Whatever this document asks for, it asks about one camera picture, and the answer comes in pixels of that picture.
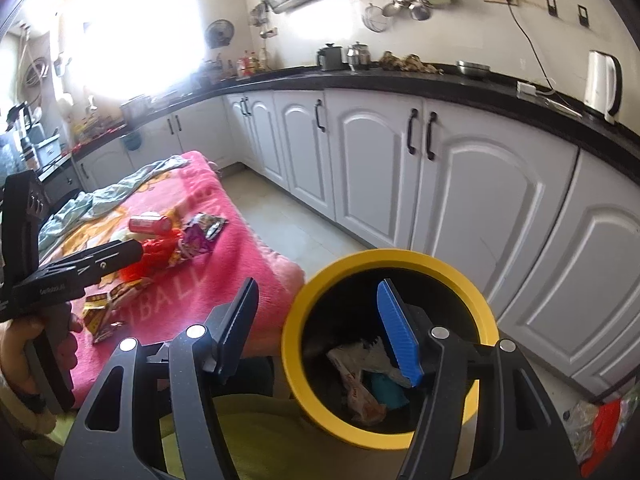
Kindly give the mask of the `person's left hand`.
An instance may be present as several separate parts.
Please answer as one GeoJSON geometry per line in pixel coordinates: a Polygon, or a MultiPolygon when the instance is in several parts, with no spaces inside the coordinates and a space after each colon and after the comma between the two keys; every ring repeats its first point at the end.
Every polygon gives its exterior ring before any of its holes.
{"type": "MultiPolygon", "coordinates": [[[[71,314],[67,335],[55,350],[56,362],[62,370],[72,370],[77,365],[78,343],[75,334],[81,333],[83,328],[79,318],[71,314]]],[[[43,329],[44,321],[39,316],[25,316],[1,325],[1,370],[6,382],[16,393],[31,396],[39,392],[27,362],[25,347],[43,329]]]]}

